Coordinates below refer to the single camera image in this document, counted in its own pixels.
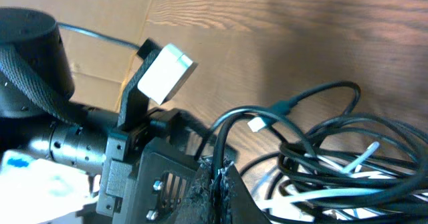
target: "bolt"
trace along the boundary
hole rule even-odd
[[[158,211],[150,210],[148,211],[146,218],[150,221],[154,221],[156,220],[156,218],[158,218],[158,215],[159,215]]]
[[[154,191],[160,191],[163,188],[163,182],[162,181],[155,181],[153,184],[153,190]]]

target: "pile of cables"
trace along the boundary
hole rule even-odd
[[[347,87],[354,90],[354,98],[344,112],[325,120],[306,133],[289,120],[286,115],[298,104],[314,94],[332,88]],[[279,169],[272,179],[265,200],[257,206],[265,215],[278,223],[305,223],[271,215],[270,209],[292,203],[302,212],[314,217],[317,223],[423,223],[428,222],[428,134],[410,124],[367,113],[352,113],[360,98],[360,88],[348,81],[332,82],[302,92],[288,101],[280,101],[271,108],[242,106],[227,111],[219,117],[202,139],[195,159],[215,131],[220,128],[213,154],[215,178],[224,167],[224,152],[231,127],[240,120],[252,120],[253,130],[266,128],[280,141],[280,151],[261,156],[242,168],[240,175],[254,166],[276,159],[277,166],[262,178],[264,182]],[[289,142],[272,124],[279,122],[298,138]],[[376,132],[372,128],[356,127],[356,124],[382,125],[399,136],[398,139]],[[365,152],[335,151],[321,148],[329,136],[355,133],[377,141]],[[405,153],[410,161],[375,155],[380,143],[389,144]],[[272,198],[278,188],[282,197]],[[341,221],[326,214],[334,210]],[[356,210],[370,213],[361,218]]]

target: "wood grain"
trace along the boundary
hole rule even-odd
[[[269,106],[317,84],[352,80],[363,89],[358,111],[428,130],[428,0],[153,0],[147,37],[173,42],[199,62],[165,107],[190,110],[207,124],[236,106]],[[308,130],[340,113],[350,96],[314,96],[290,118]],[[252,134],[244,123],[228,141],[240,151],[238,168],[278,149],[272,136]],[[344,135],[326,147],[362,151],[370,143]],[[378,154],[404,158],[387,145]]]

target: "metal bolt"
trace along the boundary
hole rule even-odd
[[[163,188],[163,182],[162,181],[155,181],[153,184],[153,190],[154,191],[160,191]]]
[[[146,218],[150,221],[154,221],[154,220],[156,220],[156,218],[158,218],[158,216],[159,216],[158,211],[150,210],[150,211],[148,211]]]

